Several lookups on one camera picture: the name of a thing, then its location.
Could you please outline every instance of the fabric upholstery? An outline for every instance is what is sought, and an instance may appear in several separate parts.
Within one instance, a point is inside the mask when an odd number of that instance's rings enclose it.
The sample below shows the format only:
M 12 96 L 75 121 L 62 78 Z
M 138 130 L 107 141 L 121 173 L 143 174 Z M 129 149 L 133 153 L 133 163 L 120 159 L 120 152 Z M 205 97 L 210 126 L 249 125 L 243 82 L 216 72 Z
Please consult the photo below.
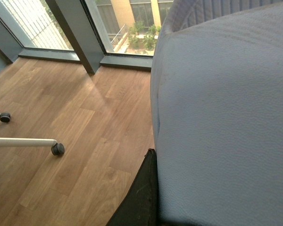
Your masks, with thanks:
M 159 217 L 283 226 L 283 3 L 189 27 L 193 3 L 174 1 L 153 58 Z

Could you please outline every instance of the floor plank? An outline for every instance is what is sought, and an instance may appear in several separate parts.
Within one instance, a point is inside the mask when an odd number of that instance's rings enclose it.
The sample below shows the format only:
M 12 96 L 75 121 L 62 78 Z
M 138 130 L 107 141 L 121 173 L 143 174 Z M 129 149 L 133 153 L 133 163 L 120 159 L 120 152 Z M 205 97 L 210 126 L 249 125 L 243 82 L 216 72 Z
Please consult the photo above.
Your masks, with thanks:
M 154 147 L 150 73 L 19 58 L 0 73 L 0 137 L 66 147 L 0 148 L 0 225 L 104 226 Z

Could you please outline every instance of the caster wheel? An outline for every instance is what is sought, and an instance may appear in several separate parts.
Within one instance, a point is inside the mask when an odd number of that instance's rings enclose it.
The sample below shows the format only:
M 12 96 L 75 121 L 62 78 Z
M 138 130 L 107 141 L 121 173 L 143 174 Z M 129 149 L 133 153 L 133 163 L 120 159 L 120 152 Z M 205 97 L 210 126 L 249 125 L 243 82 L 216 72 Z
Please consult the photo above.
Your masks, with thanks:
M 8 113 L 8 112 L 1 113 L 0 121 L 1 122 L 9 122 L 10 121 L 10 113 Z
M 55 144 L 53 147 L 51 147 L 51 152 L 53 155 L 64 154 L 65 148 L 62 144 Z

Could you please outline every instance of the gray upholstered chair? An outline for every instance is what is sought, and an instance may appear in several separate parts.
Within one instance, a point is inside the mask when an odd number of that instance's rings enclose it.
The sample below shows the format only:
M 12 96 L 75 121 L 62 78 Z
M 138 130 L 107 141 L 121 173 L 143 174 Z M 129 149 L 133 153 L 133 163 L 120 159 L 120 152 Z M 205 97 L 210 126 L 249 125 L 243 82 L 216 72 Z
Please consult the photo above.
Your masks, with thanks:
M 283 2 L 192 26 L 196 2 L 174 1 L 153 59 L 159 217 L 283 226 Z

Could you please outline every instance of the green shrub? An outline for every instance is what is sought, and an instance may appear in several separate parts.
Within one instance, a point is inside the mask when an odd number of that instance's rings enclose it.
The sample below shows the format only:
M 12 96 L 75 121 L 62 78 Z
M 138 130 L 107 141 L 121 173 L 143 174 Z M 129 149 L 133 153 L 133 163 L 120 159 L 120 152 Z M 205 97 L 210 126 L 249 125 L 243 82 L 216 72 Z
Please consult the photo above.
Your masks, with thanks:
M 143 37 L 143 44 L 148 51 L 152 51 L 155 48 L 157 40 L 154 38 L 154 35 L 146 34 Z
M 129 42 L 129 47 L 137 49 L 140 47 L 141 41 L 135 34 L 131 34 L 128 36 L 128 42 Z
M 143 31 L 143 29 L 145 28 L 145 26 L 143 25 L 143 21 L 136 21 L 133 24 L 133 28 L 136 29 L 137 34 L 140 34 L 140 32 Z

